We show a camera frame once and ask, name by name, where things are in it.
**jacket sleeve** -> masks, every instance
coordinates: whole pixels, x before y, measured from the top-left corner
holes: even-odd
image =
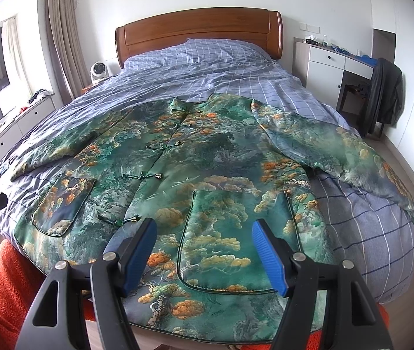
[[[342,127],[256,101],[251,110],[283,155],[397,203],[414,224],[411,194],[384,159],[360,137]]]
[[[31,150],[15,162],[11,181],[64,156],[79,154],[92,141],[120,122],[126,115],[127,112],[122,111],[109,112],[70,129]]]

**wooden headboard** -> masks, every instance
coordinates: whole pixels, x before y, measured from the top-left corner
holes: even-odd
[[[283,24],[278,11],[256,8],[202,8],[144,18],[116,29],[121,68],[127,58],[186,42],[188,38],[238,39],[280,59]]]

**drawer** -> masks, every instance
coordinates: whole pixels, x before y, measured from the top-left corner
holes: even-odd
[[[374,69],[367,64],[358,62],[357,60],[347,58],[345,62],[345,71],[360,75],[366,79],[371,79]]]
[[[309,60],[313,62],[327,64],[332,67],[337,67],[338,69],[345,68],[345,56],[337,54],[333,51],[327,51],[312,46],[310,50],[311,51],[309,52]]]
[[[17,125],[19,125],[22,135],[26,135],[30,129],[42,121],[47,115],[54,112],[54,110],[55,107],[50,98],[28,108],[17,120]]]
[[[7,152],[14,147],[22,138],[22,133],[17,124],[12,124],[3,133],[0,134],[0,160]]]

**green silk jacket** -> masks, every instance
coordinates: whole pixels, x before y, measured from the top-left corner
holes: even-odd
[[[66,155],[16,226],[24,252],[45,273],[61,259],[92,262],[123,224],[152,217],[157,242],[124,300],[128,318],[203,341],[266,342],[276,332],[286,299],[252,244],[256,219],[294,250],[334,261],[305,167],[391,199],[414,222],[405,186],[356,135],[233,95],[108,112],[18,159],[13,180]],[[324,308],[319,293],[313,330]]]

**blue clamp pad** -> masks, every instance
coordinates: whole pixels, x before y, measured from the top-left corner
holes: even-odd
[[[146,218],[142,223],[126,223],[113,235],[105,252],[119,256],[120,280],[118,289],[127,296],[140,283],[147,260],[156,242],[156,222]]]
[[[259,253],[272,288],[281,296],[285,296],[288,290],[288,284],[285,278],[285,267],[274,249],[271,238],[269,238],[269,235],[265,232],[264,227],[259,221],[255,221],[252,224],[252,241],[255,249]]]

